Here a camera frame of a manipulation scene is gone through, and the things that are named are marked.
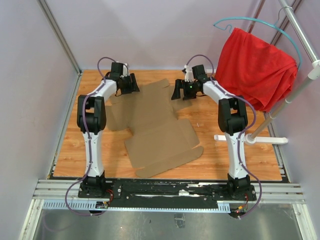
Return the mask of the brown cardboard box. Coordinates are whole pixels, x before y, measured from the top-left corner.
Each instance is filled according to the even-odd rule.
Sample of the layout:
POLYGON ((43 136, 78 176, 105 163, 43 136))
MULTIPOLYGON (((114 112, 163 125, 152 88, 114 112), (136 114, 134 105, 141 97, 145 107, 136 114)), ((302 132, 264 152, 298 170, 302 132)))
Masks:
POLYGON ((142 85, 139 92, 112 95, 111 104, 105 108, 110 131, 131 131, 124 145, 140 178, 154 177, 203 154, 190 120, 177 115, 192 104, 172 100, 173 89, 167 79, 162 79, 142 85))

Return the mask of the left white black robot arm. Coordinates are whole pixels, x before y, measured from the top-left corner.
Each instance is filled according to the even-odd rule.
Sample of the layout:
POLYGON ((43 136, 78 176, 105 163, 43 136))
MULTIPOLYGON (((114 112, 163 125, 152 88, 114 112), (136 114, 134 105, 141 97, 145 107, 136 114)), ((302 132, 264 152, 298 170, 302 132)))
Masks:
POLYGON ((105 102, 117 91, 121 94, 139 92, 135 75, 128 64, 112 62, 111 70, 102 76, 100 84, 87 95, 79 95, 77 126, 85 143, 86 167, 78 197, 103 198, 109 193, 102 162, 102 135, 107 125, 105 102))

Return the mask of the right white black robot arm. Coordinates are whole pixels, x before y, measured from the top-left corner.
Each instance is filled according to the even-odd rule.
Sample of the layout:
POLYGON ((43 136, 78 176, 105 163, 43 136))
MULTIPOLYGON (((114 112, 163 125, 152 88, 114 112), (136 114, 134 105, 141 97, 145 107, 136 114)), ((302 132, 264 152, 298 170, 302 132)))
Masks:
POLYGON ((232 200, 242 196, 249 197, 251 180, 245 170, 244 135, 241 133, 248 125, 246 104, 239 96, 225 90, 217 80, 209 77, 204 66, 190 67, 185 65, 183 79, 176 79, 171 99, 191 100, 201 92, 213 99, 218 105, 218 126, 224 133, 227 142, 229 169, 227 174, 226 193, 232 200))

